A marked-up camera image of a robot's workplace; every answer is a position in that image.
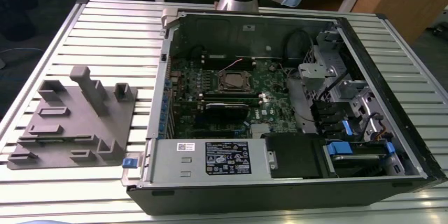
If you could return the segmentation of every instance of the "barcode sticker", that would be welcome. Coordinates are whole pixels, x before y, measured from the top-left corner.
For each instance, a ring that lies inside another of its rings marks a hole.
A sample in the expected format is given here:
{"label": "barcode sticker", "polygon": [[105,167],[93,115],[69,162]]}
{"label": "barcode sticker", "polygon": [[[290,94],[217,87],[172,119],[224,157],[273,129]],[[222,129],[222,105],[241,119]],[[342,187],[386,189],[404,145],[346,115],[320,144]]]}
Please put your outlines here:
{"label": "barcode sticker", "polygon": [[178,152],[193,152],[194,143],[177,143],[177,151]]}

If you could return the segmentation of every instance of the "slotted aluminum surface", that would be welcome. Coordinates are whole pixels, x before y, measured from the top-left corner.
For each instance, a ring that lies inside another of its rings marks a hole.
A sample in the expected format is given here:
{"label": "slotted aluminum surface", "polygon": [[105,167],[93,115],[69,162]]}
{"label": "slotted aluminum surface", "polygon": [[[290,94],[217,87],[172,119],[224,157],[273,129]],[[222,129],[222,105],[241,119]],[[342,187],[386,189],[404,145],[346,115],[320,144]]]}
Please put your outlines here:
{"label": "slotted aluminum surface", "polygon": [[[118,166],[41,170],[6,168],[8,155],[16,148],[17,137],[38,104],[36,86],[42,79],[74,84],[68,78],[74,65],[88,65],[92,76],[104,86],[128,82],[138,88],[126,151],[144,150],[161,46],[160,16],[166,7],[213,9],[212,5],[114,0],[89,0],[88,4],[80,5],[74,21],[66,24],[62,39],[48,53],[50,58],[30,89],[29,99],[17,108],[18,114],[12,117],[14,120],[0,141],[0,218],[4,218],[0,223],[36,219],[72,223],[444,223],[442,220],[448,219],[448,184],[420,193],[393,196],[368,207],[153,217],[145,215],[129,199],[120,183],[122,169]],[[349,20],[436,160],[448,170],[446,95],[386,23],[372,14],[273,8],[261,8],[260,11],[344,16]],[[137,178],[138,170],[132,169],[128,176]]]}

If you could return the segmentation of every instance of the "cpu socket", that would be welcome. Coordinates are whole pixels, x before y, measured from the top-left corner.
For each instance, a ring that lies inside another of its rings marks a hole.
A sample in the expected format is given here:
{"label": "cpu socket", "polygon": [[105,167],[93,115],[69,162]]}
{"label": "cpu socket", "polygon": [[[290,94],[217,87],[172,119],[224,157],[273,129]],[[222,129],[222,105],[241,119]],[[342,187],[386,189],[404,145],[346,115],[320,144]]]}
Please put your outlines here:
{"label": "cpu socket", "polygon": [[221,71],[217,90],[221,93],[252,93],[250,74],[246,71]]}

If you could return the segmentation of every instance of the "floor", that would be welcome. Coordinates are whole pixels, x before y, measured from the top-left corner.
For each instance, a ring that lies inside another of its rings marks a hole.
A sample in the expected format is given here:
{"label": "floor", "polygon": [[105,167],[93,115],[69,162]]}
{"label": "floor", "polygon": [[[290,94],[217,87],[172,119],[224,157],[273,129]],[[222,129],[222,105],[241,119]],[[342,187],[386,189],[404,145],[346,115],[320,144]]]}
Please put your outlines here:
{"label": "floor", "polygon": [[[0,51],[16,47],[34,47],[45,50],[73,7],[74,1],[38,0],[38,7],[29,11],[29,18],[37,27],[36,36],[21,42],[6,41],[0,36]],[[218,0],[168,1],[212,4]],[[261,1],[262,6],[278,7],[273,2]],[[430,31],[425,31],[412,47],[441,85],[448,89],[448,41],[434,37]],[[5,68],[0,69],[0,118],[2,118],[17,96],[40,57],[41,53],[37,51],[9,51],[0,55],[1,60],[6,64]]]}

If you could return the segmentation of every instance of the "power supply label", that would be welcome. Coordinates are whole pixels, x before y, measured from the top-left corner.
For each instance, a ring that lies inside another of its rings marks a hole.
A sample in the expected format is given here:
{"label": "power supply label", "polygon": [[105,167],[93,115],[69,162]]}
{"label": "power supply label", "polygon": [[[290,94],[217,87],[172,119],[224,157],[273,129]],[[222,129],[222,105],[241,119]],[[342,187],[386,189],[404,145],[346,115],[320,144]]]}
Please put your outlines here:
{"label": "power supply label", "polygon": [[250,174],[246,142],[206,142],[205,172],[208,175]]}

